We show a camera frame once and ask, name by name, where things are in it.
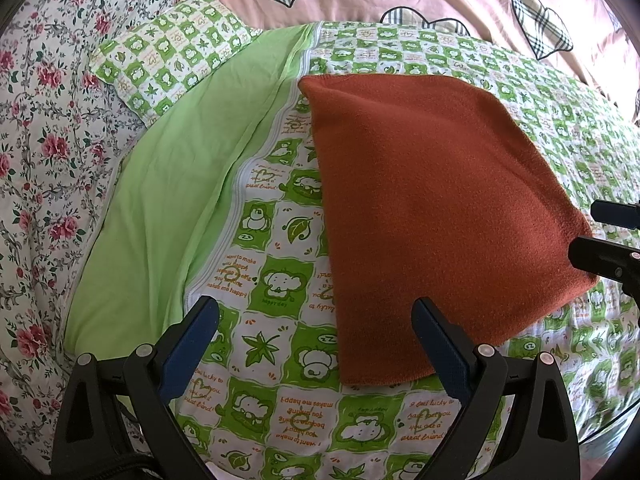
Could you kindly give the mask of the rust orange knit sweater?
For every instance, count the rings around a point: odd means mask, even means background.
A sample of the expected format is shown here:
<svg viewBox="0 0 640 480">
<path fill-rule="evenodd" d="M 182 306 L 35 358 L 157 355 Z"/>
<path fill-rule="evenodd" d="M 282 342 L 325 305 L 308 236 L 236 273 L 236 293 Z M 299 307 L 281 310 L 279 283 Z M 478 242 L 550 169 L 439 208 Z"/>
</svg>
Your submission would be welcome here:
<svg viewBox="0 0 640 480">
<path fill-rule="evenodd" d="M 582 296 L 590 234 L 555 174 L 490 92 L 454 77 L 299 81 L 317 152 L 338 371 L 349 386 L 432 374 L 411 326 L 434 301 L 474 342 L 503 344 Z"/>
</svg>

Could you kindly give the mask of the pink heart duvet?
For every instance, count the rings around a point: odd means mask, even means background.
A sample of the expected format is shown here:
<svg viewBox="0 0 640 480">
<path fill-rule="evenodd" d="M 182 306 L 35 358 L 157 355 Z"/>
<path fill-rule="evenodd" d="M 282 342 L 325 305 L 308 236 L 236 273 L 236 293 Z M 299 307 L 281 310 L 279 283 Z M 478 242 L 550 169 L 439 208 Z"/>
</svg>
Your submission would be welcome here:
<svg viewBox="0 0 640 480">
<path fill-rule="evenodd" d="M 639 120 L 639 53 L 606 0 L 220 0 L 254 27 L 414 25 L 483 39 L 593 86 Z"/>
</svg>

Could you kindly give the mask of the floral bed sheet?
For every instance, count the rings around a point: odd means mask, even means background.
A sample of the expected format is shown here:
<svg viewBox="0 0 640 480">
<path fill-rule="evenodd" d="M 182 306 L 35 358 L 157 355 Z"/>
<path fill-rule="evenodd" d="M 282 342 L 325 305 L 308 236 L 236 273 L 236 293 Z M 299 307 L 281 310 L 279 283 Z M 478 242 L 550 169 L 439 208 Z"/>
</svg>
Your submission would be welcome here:
<svg viewBox="0 0 640 480">
<path fill-rule="evenodd" d="M 1 37 L 1 429 L 47 471 L 70 300 L 142 121 L 90 72 L 178 0 L 24 0 Z"/>
</svg>

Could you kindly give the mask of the green patterned pillow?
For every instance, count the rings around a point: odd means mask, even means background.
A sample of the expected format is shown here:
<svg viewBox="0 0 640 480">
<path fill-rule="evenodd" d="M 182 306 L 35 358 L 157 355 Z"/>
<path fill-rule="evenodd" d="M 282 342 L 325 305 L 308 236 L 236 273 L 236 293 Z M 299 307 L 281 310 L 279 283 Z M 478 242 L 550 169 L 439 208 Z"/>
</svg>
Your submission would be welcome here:
<svg viewBox="0 0 640 480">
<path fill-rule="evenodd" d="M 90 56 L 90 72 L 150 126 L 261 33 L 219 0 L 179 0 L 102 42 Z"/>
</svg>

